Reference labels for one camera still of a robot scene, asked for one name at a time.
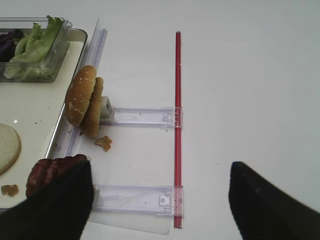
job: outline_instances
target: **bread slice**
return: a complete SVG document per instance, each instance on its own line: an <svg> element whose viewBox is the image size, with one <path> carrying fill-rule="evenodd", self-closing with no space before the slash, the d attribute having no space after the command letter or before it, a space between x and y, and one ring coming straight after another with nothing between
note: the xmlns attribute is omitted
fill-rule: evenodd
<svg viewBox="0 0 320 240"><path fill-rule="evenodd" d="M0 175L15 163L20 151L21 142L17 132L11 126L0 123Z"/></svg>
<svg viewBox="0 0 320 240"><path fill-rule="evenodd" d="M104 80L101 77L97 77L95 79L95 86L91 95L89 107L80 124L81 131L91 138L95 138L99 132L100 107L103 89Z"/></svg>
<svg viewBox="0 0 320 240"><path fill-rule="evenodd" d="M97 70L84 66L73 78L65 95L66 118L75 127L83 121L96 84Z"/></svg>

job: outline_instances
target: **green lettuce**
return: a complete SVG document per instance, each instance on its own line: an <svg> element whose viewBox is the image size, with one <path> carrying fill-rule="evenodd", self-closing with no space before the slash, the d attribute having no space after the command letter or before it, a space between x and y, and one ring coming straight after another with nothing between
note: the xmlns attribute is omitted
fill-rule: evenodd
<svg viewBox="0 0 320 240"><path fill-rule="evenodd" d="M63 21L58 17L47 16L48 25L44 31L41 31L41 26L37 23L33 24L31 34L26 36L21 41L20 46L17 46L15 56L10 59L9 63L40 63L45 60L56 35L59 32ZM7 79L47 77L56 69L53 67L27 67L21 65L7 66L3 75Z"/></svg>

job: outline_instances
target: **bread crumb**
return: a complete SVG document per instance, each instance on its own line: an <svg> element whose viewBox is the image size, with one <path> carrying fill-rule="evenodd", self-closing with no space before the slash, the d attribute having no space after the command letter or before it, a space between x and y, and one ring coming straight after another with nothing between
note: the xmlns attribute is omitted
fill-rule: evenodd
<svg viewBox="0 0 320 240"><path fill-rule="evenodd" d="M8 195L13 197L19 192L18 185L3 185L1 186L1 193L2 195Z"/></svg>
<svg viewBox="0 0 320 240"><path fill-rule="evenodd" d="M103 151L107 152L111 148L112 140L108 136L97 139L94 143L103 148Z"/></svg>

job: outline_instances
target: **meat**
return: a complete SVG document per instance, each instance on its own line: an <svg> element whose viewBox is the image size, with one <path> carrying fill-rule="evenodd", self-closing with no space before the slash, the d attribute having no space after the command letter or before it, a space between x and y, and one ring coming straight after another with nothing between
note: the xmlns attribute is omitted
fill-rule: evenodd
<svg viewBox="0 0 320 240"><path fill-rule="evenodd" d="M42 187L51 183L55 178L65 173L70 167L80 161L88 161L82 154L56 159L40 159L32 168L26 182L26 197L30 197Z"/></svg>

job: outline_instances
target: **tray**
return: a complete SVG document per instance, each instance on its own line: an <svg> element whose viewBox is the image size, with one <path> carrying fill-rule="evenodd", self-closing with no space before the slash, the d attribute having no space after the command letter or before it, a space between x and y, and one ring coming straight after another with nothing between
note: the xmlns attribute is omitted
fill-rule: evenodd
<svg viewBox="0 0 320 240"><path fill-rule="evenodd" d="M26 199L28 175L34 164L45 158L59 131L65 93L84 55L87 33L72 29L68 40L70 45L55 81L0 83L0 123L13 127L21 139L19 158L0 175L0 186L17 184L19 193L14 197L0 194L0 210Z"/></svg>

